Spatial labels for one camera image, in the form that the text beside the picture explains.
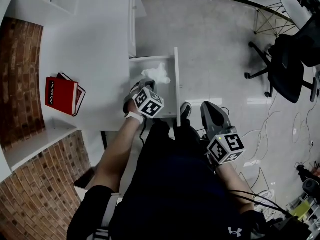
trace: chair backrest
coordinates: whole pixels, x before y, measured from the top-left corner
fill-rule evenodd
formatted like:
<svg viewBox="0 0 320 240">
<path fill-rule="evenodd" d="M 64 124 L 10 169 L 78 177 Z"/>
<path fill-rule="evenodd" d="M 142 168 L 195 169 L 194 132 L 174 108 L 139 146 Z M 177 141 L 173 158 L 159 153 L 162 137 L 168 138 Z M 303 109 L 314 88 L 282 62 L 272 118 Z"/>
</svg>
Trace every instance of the chair backrest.
<svg viewBox="0 0 320 240">
<path fill-rule="evenodd" d="M 294 35 L 300 60 L 307 67 L 320 64 L 320 16 L 313 15 L 304 27 Z"/>
</svg>

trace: person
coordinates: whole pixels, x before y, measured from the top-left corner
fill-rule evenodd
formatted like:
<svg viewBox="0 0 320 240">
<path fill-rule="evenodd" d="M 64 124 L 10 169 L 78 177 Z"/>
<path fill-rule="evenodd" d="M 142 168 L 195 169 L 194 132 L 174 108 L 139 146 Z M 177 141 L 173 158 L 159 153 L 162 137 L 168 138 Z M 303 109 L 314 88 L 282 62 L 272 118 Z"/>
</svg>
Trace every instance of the person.
<svg viewBox="0 0 320 240">
<path fill-rule="evenodd" d="M 139 114 L 133 101 L 128 110 Z M 112 240 L 128 239 L 258 239 L 266 220 L 252 202 L 228 190 L 250 192 L 231 163 L 213 168 L 200 136 L 188 120 L 192 106 L 181 107 L 181 127 L 159 119 L 140 153 L 132 182 L 107 228 Z M 140 121 L 125 120 L 98 165 L 93 187 L 86 193 L 67 232 L 67 239 L 87 239 L 101 228 L 108 202 L 120 188 Z M 239 196 L 252 199 L 245 193 Z"/>
</svg>

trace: yellow-green object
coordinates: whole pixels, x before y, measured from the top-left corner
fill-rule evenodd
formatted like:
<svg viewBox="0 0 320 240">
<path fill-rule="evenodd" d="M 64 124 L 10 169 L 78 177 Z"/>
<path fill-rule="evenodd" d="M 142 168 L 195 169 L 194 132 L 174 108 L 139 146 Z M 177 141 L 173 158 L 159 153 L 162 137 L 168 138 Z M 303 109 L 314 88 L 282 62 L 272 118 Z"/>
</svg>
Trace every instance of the yellow-green object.
<svg viewBox="0 0 320 240">
<path fill-rule="evenodd" d="M 298 220 L 301 221 L 306 213 L 311 209 L 310 204 L 307 200 L 303 201 L 299 206 L 297 206 L 294 210 L 290 211 L 292 216 L 297 216 Z"/>
</svg>

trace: black pants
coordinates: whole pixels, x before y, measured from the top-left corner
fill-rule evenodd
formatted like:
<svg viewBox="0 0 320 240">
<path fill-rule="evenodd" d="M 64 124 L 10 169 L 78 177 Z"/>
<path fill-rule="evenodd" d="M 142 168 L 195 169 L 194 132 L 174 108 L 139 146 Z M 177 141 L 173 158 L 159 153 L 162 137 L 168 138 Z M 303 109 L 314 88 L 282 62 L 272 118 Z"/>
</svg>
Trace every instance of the black pants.
<svg viewBox="0 0 320 240">
<path fill-rule="evenodd" d="M 173 130 L 175 140 L 169 138 L 169 125 L 161 120 L 156 121 L 142 148 L 137 169 L 141 166 L 147 166 L 150 160 L 172 154 L 194 156 L 201 160 L 207 159 L 204 156 L 207 150 L 202 144 L 198 132 L 191 127 L 188 119 L 181 121 L 181 127 L 178 127 L 175 122 Z"/>
</svg>

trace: open drawer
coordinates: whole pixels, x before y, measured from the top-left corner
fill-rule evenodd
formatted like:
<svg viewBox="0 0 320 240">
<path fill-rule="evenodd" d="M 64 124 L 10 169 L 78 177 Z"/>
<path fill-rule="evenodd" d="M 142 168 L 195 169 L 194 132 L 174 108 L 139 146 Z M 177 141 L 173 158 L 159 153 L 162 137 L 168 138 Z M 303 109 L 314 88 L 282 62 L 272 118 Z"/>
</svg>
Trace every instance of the open drawer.
<svg viewBox="0 0 320 240">
<path fill-rule="evenodd" d="M 144 78 L 143 70 L 157 69 L 164 63 L 167 76 L 171 79 L 169 84 L 157 84 L 157 94 L 164 99 L 164 108 L 155 118 L 176 118 L 178 127 L 181 126 L 180 113 L 180 81 L 178 48 L 174 48 L 173 56 L 153 56 L 129 59 L 130 87 Z"/>
</svg>

